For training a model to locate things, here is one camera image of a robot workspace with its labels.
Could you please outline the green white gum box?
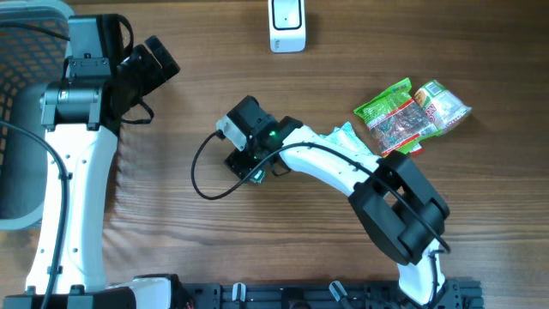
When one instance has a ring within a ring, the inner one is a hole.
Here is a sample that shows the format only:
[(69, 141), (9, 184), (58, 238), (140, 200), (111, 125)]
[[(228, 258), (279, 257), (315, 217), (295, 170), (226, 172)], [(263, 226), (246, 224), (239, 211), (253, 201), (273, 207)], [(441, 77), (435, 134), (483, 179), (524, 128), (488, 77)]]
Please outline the green white gum box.
[(264, 179), (266, 175), (266, 172), (264, 170), (258, 170), (253, 176), (250, 177), (250, 182), (253, 184), (259, 185), (262, 183), (262, 180)]

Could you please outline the light blue tissue pack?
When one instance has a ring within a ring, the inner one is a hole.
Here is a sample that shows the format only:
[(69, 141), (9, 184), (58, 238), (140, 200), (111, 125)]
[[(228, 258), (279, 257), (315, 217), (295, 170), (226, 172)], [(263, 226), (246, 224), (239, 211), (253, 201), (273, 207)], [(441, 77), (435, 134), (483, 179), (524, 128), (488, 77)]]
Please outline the light blue tissue pack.
[(335, 127), (331, 133), (320, 137), (349, 152), (358, 155), (373, 155), (373, 152), (356, 135), (350, 122), (346, 122), (341, 127)]

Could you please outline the green snack bag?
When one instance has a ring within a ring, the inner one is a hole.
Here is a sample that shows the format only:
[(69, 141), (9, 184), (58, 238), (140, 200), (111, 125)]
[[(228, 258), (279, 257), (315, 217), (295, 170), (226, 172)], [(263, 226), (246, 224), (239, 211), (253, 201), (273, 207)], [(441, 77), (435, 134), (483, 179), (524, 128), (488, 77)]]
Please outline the green snack bag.
[(394, 151), (408, 154), (420, 141), (439, 133), (410, 95), (411, 89), (410, 79), (405, 78), (353, 110), (365, 122), (383, 157)]

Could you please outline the red stick packet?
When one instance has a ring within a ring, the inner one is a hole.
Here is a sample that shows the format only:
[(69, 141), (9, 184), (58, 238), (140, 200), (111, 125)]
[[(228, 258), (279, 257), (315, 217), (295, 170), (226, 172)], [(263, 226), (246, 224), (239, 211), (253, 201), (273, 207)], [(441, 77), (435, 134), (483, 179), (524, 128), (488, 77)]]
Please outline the red stick packet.
[(418, 155), (421, 154), (424, 151), (424, 149), (419, 145), (416, 144), (411, 150), (410, 155)]

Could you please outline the instant noodle cup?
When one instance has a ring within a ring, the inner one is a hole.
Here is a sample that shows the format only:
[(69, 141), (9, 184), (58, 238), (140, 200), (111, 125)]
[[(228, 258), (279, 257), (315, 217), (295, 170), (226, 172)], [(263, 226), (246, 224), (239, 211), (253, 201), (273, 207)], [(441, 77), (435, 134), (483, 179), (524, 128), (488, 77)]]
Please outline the instant noodle cup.
[(439, 135), (453, 130), (472, 111), (437, 80), (427, 82), (413, 98), (435, 124)]

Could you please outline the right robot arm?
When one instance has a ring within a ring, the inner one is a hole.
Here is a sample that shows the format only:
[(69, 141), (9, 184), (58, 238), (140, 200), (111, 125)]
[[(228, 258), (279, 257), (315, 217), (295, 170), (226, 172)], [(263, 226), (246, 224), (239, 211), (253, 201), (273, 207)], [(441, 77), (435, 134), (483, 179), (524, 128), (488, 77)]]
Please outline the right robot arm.
[(437, 258), (450, 251), (442, 238), (449, 208), (411, 159), (343, 148), (295, 118), (276, 120), (252, 96), (216, 129), (234, 145), (226, 164), (242, 181), (280, 164), (344, 194), (371, 241), (396, 262), (400, 290), (415, 305), (436, 305), (445, 283)]

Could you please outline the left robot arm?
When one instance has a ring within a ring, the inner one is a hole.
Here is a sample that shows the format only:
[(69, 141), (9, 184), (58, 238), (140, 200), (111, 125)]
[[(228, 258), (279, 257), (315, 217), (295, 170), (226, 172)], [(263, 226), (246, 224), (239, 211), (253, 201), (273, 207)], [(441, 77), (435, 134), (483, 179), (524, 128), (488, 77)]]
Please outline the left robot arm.
[(156, 37), (134, 41), (122, 15), (73, 15), (63, 74), (40, 96), (36, 142), (49, 159), (38, 249), (22, 294), (7, 308), (179, 308), (173, 274), (108, 286), (102, 253), (106, 187), (125, 114), (179, 67)]

